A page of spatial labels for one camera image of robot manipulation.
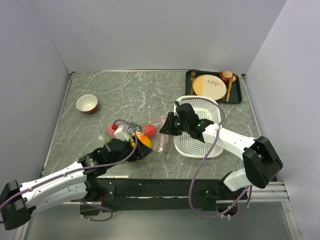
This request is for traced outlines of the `pink peach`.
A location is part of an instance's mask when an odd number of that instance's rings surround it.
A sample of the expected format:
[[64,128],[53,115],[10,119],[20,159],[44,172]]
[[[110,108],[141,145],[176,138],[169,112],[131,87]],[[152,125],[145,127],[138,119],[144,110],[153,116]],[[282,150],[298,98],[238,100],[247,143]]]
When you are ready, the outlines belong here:
[[117,130],[118,125],[117,124],[111,124],[106,128],[106,133],[111,137],[114,138],[115,137],[115,131]]

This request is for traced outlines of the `orange yellow mango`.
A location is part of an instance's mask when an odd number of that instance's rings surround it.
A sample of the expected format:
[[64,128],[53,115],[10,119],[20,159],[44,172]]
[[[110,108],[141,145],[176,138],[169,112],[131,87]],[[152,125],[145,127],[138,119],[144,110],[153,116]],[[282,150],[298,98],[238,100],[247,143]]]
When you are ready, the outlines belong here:
[[140,142],[142,144],[144,144],[145,146],[147,146],[148,148],[152,148],[153,147],[151,140],[145,134],[137,131],[136,132],[136,136],[138,137]]

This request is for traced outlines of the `clear zip top bag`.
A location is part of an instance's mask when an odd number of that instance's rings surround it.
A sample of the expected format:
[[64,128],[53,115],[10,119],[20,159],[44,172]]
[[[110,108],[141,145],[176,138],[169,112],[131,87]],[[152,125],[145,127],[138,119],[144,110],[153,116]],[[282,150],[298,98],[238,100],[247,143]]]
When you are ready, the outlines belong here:
[[132,144],[135,144],[135,134],[138,139],[147,147],[161,153],[164,150],[169,138],[160,134],[160,129],[166,121],[165,114],[139,114],[135,117],[130,117],[126,121],[117,121],[110,124],[105,129],[105,138],[103,142],[106,144],[110,140],[120,137],[122,140],[131,139]]

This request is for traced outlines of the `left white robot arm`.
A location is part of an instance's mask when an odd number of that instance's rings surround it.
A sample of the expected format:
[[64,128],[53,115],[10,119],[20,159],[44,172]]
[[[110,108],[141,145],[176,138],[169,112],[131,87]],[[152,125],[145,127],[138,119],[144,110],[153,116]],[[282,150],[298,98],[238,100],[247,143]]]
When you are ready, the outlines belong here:
[[25,183],[9,181],[0,194],[0,223],[7,231],[14,230],[27,223],[33,214],[61,203],[93,201],[100,193],[95,185],[97,177],[124,161],[141,160],[152,151],[141,141],[112,139],[50,175]]

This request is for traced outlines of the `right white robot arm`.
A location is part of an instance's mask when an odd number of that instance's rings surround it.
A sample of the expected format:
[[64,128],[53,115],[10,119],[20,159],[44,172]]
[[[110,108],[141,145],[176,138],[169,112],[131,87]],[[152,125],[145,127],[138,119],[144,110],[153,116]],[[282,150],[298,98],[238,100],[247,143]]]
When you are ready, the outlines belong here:
[[219,195],[232,198],[237,190],[255,186],[264,189],[283,168],[283,163],[270,140],[264,136],[247,137],[227,130],[209,119],[198,117],[189,103],[179,105],[169,112],[161,134],[180,136],[188,134],[192,139],[218,146],[243,161],[244,167],[226,175],[219,186]]

